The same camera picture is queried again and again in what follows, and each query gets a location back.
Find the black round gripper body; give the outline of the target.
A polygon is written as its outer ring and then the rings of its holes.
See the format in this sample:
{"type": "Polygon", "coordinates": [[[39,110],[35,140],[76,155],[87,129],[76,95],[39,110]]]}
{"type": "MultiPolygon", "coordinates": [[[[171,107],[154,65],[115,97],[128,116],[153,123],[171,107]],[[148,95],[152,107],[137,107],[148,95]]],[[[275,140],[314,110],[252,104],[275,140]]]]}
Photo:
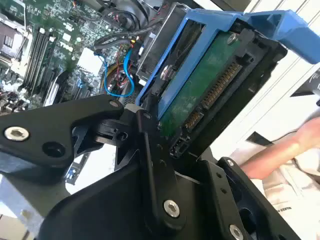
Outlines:
{"type": "Polygon", "coordinates": [[[215,220],[209,218],[203,187],[176,174],[186,214],[176,234],[151,232],[145,223],[140,169],[126,166],[60,201],[43,221],[38,240],[221,240],[215,220]]]}

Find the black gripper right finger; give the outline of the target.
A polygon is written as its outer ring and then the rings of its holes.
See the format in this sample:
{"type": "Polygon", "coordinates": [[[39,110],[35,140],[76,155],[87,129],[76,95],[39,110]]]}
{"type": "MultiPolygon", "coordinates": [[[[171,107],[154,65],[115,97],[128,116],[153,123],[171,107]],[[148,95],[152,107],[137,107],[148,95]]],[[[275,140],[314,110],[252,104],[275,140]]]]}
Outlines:
{"type": "Polygon", "coordinates": [[[297,240],[298,235],[230,158],[200,160],[192,170],[199,182],[197,214],[186,227],[188,240],[297,240]]]}

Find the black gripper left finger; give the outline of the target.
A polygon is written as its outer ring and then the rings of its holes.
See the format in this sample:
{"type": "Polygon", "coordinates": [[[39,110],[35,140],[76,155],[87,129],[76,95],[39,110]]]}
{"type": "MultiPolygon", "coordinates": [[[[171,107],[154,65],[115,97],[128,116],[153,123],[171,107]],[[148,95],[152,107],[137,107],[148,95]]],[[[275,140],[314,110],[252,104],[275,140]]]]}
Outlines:
{"type": "Polygon", "coordinates": [[[156,230],[180,230],[186,218],[167,144],[155,114],[133,112],[107,95],[72,100],[0,118],[0,171],[38,184],[59,182],[73,160],[103,144],[137,156],[143,215],[156,230]]]}

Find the bare person hand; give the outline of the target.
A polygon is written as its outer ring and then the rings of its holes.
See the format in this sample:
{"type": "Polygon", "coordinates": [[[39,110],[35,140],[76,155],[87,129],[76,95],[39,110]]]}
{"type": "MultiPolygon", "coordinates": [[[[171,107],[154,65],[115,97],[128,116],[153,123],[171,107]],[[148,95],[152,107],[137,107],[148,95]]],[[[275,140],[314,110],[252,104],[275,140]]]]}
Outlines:
{"type": "Polygon", "coordinates": [[[299,145],[308,150],[320,147],[320,118],[316,117],[305,123],[297,131],[299,145]]]}

